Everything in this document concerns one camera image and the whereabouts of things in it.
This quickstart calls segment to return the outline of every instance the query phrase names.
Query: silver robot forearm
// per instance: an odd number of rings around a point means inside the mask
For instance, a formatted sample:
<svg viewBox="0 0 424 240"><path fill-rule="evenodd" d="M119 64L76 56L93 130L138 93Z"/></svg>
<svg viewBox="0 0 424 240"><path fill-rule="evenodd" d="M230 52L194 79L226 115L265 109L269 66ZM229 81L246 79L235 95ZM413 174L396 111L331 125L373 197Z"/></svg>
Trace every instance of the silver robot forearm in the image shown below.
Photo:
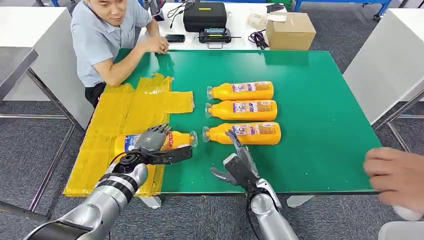
<svg viewBox="0 0 424 240"><path fill-rule="evenodd" d="M24 240L104 240L148 176L144 163L138 164L131 173L112 172L115 165L107 169L82 204L59 219L37 227Z"/></svg>
<svg viewBox="0 0 424 240"><path fill-rule="evenodd" d="M255 195L250 207L265 240L298 240L289 222L280 214L273 199L265 193Z"/></svg>

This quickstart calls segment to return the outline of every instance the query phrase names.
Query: light blue shirt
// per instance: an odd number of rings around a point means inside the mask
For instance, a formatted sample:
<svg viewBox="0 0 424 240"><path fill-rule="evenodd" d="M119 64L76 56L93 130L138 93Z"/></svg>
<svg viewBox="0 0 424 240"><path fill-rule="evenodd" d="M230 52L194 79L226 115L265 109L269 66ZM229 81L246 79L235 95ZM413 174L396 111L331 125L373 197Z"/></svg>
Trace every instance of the light blue shirt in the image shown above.
<svg viewBox="0 0 424 240"><path fill-rule="evenodd" d="M143 28L152 16L137 0L126 1L126 13L119 27L98 17L84 0L72 14L70 30L76 54L76 71L85 87L104 82L93 65L107 59L115 60L121 48L132 49L135 45L136 27Z"/></svg>

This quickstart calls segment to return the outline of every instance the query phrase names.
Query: yellow tape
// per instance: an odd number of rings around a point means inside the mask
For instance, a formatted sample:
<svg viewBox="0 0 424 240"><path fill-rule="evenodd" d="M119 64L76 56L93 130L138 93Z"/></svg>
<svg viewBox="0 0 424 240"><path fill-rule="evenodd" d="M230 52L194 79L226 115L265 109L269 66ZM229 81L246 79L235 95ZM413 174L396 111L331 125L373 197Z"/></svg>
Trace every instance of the yellow tape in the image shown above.
<svg viewBox="0 0 424 240"><path fill-rule="evenodd" d="M86 197L115 157L117 136L138 134L147 128L169 122L170 113L193 111L193 93L171 92L172 77L155 73L142 77L133 89L130 84L106 86L88 126L78 157L63 194ZM161 192L163 165L148 165L148 177L136 196Z"/></svg>

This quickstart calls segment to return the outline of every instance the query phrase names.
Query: gray carpet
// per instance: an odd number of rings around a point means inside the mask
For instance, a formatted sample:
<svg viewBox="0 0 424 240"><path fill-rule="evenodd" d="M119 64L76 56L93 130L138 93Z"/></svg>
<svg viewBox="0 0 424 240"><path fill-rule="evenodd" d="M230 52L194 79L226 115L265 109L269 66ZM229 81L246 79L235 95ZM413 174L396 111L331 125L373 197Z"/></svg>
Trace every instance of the gray carpet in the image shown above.
<svg viewBox="0 0 424 240"><path fill-rule="evenodd" d="M304 3L317 35L313 50L330 51L344 72L376 26L372 16L378 5ZM424 110L418 105L414 111ZM2 102L0 112L55 113L45 102ZM397 120L405 141L424 154L422 121ZM46 168L54 157L69 123L64 120L0 120L0 200L28 207ZM397 147L387 127L377 133L384 146ZM65 197L62 190L78 154L83 134L76 131L65 149L37 212L57 218L84 199ZM280 196L285 203L286 196ZM165 197L162 207L150 209L134 199L112 229L114 240L253 240L244 216L242 196ZM302 240L375 240L380 227L397 219L390 207L366 196L316 196L298 208L284 208L283 215ZM38 223L0 213L0 239L22 239Z"/></svg>

